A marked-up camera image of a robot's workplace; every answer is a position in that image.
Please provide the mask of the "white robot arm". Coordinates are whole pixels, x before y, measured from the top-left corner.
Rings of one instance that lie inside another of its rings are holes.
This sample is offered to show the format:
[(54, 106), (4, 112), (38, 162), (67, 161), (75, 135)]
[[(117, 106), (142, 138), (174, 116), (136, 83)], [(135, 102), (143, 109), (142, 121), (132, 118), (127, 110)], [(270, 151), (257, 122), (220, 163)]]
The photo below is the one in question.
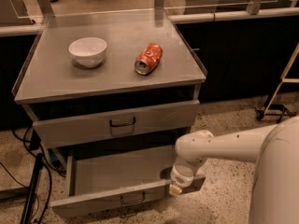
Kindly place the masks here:
[(299, 224), (299, 117), (279, 124), (215, 136), (181, 136), (169, 193), (179, 195), (209, 158), (255, 164), (249, 224)]

